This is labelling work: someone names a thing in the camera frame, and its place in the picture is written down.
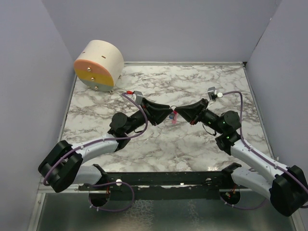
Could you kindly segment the pink strap keyring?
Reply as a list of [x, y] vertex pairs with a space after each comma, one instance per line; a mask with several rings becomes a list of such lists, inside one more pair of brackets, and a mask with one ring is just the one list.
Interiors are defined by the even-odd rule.
[[176, 106], [175, 105], [172, 105], [170, 107], [173, 111], [172, 113], [169, 115], [169, 118], [171, 119], [171, 123], [172, 124], [176, 124], [177, 123], [177, 112], [175, 110]]

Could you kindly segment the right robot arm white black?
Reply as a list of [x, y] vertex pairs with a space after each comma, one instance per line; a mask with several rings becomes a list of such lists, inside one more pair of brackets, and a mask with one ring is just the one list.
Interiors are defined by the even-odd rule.
[[226, 188], [244, 186], [270, 200], [282, 215], [291, 216], [308, 203], [308, 184], [304, 172], [298, 166], [288, 167], [263, 153], [259, 153], [237, 132], [241, 128], [240, 117], [235, 111], [217, 115], [208, 108], [208, 100], [175, 108], [177, 114], [191, 125], [201, 122], [219, 134], [215, 138], [220, 150], [243, 161], [255, 172], [237, 167], [221, 176]]

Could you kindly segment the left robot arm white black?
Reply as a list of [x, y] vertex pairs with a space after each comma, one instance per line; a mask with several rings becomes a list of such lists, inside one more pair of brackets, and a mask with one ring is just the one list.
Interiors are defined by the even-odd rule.
[[106, 177], [99, 167], [85, 167], [84, 163], [123, 149], [131, 139], [140, 136], [142, 130], [134, 135], [139, 127], [147, 129], [149, 124], [157, 126], [173, 110], [169, 105], [157, 104], [143, 98], [138, 110], [127, 116], [123, 112], [113, 115], [108, 132], [88, 142], [69, 144], [62, 140], [56, 143], [38, 167], [43, 184], [50, 186], [56, 193], [62, 192], [72, 184], [87, 183], [101, 190], [106, 185]]

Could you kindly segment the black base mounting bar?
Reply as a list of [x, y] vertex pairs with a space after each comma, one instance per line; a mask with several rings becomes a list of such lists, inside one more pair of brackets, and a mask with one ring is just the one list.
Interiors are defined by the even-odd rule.
[[78, 189], [96, 199], [113, 201], [215, 199], [234, 188], [232, 163], [221, 171], [104, 172], [100, 186], [83, 184]]

